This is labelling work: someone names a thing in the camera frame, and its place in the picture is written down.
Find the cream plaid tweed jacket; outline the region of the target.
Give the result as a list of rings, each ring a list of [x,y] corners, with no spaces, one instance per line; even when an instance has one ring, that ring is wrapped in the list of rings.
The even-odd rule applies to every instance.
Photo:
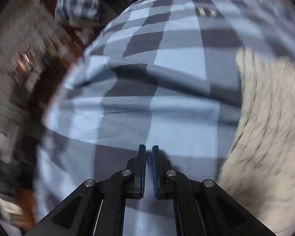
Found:
[[[276,235],[295,232],[295,63],[237,52],[242,110],[218,184]]]

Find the blue checkered bed sheet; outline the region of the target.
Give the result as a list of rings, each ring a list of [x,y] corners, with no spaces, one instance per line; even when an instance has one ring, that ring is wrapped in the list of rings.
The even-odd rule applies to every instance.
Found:
[[[295,10],[272,0],[133,0],[105,24],[44,116],[40,221],[144,145],[144,195],[126,200],[123,235],[177,235],[172,200],[154,196],[152,148],[189,179],[218,184],[241,117],[240,49],[295,63]]]

